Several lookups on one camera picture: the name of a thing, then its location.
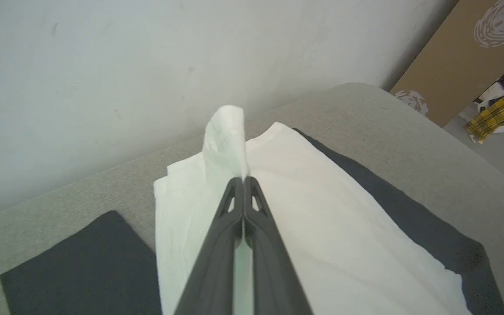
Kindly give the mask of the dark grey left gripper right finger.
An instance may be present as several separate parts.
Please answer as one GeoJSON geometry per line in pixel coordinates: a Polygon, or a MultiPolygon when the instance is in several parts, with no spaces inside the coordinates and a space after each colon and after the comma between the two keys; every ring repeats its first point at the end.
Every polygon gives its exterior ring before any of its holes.
{"type": "Polygon", "coordinates": [[[255,315],[312,315],[313,311],[259,181],[244,181],[245,241],[252,250],[255,315]]]}

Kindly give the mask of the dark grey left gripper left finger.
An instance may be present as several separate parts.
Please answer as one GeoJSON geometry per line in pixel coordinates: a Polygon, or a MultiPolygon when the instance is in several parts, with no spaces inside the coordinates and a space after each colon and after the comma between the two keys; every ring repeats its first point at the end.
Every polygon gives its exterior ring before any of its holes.
{"type": "Polygon", "coordinates": [[[242,237],[243,180],[228,181],[175,310],[176,315],[234,312],[236,243],[242,237]]]}

